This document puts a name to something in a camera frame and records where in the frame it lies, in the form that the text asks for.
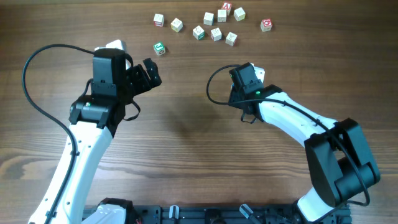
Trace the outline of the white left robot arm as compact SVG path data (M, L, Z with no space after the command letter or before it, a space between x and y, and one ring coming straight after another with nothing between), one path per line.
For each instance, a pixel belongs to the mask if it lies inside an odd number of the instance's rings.
M29 223L81 223L98 164L119 123L127 119L126 106L135 104L135 96L162 83L151 58L126 67L132 58L124 50L102 48L92 54L93 78L72 103L69 126L33 104L68 137L51 183Z

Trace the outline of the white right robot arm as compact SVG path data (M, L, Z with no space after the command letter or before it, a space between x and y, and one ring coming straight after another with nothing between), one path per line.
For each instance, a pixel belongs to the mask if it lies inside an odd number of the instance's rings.
M264 86L265 71L235 65L228 105L272 124L305 148L312 188L296 203L302 222L315 223L378 183L381 174L360 125L326 118L292 100L275 85Z

